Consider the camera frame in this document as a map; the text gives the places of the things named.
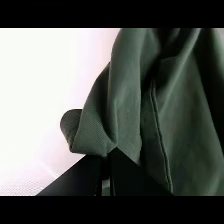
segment textured white surface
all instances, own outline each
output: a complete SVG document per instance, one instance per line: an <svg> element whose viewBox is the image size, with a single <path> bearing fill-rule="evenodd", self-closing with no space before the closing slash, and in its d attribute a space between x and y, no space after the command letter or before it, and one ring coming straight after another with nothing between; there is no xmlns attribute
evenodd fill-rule
<svg viewBox="0 0 224 224"><path fill-rule="evenodd" d="M82 108L119 29L0 29L0 195L36 195L82 155L59 127Z"/></svg>

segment white wall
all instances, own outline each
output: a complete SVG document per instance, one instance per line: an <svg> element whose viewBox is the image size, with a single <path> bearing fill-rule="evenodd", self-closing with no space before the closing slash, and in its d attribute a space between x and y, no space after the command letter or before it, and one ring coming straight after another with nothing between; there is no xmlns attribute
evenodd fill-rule
<svg viewBox="0 0 224 224"><path fill-rule="evenodd" d="M82 156L59 127L82 108L119 29L0 29L0 195L35 195Z"/></svg>

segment stitched seam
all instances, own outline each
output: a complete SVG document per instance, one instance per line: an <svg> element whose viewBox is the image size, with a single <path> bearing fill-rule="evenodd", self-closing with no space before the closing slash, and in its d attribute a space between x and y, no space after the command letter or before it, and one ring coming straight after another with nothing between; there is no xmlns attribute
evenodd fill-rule
<svg viewBox="0 0 224 224"><path fill-rule="evenodd" d="M152 88L150 91L150 99L152 102L152 108L153 108L153 113L154 113L154 120L156 123L156 131L157 134L159 136L159 144L160 144L160 148L162 150L162 154L163 154L163 159L164 159L164 163L165 163L165 175L166 175L166 181L168 183L168 189L171 193L173 193L173 186L172 186L172 180L171 180L171 176L170 176L170 170L169 170L169 166L168 166L168 158L167 158L167 154L165 152L165 147L164 147L164 143L162 140L162 133L159 127L159 118L158 118L158 109L157 109L157 103L156 103L156 98L155 98L155 80L152 79L152 84L151 84Z"/></svg>

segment green fabric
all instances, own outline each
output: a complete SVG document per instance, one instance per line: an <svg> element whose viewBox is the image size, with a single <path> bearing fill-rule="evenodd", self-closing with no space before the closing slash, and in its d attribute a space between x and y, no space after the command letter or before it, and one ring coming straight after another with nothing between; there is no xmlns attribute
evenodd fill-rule
<svg viewBox="0 0 224 224"><path fill-rule="evenodd" d="M224 53L214 29L122 29L83 110L74 153L118 147L174 195L224 195Z"/></svg>

